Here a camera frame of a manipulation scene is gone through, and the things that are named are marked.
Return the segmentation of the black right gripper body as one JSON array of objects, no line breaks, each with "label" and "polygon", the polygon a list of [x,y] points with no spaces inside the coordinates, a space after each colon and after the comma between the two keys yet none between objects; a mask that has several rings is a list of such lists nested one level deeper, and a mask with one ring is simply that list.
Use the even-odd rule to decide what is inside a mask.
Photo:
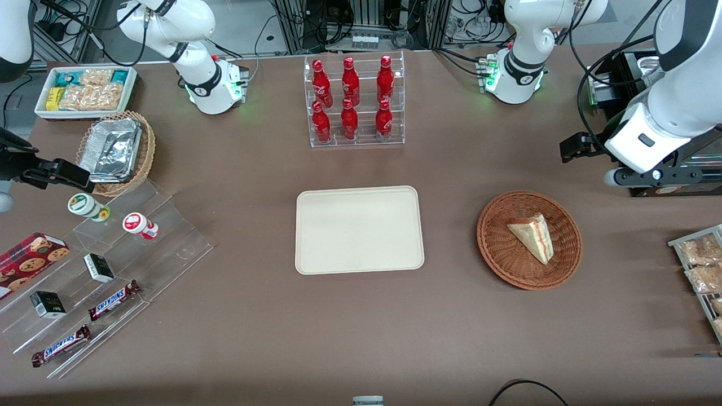
[{"label": "black right gripper body", "polygon": [[1,178],[10,182],[22,182],[26,169],[46,169],[48,160],[37,156],[39,149],[26,139],[1,128]]}]

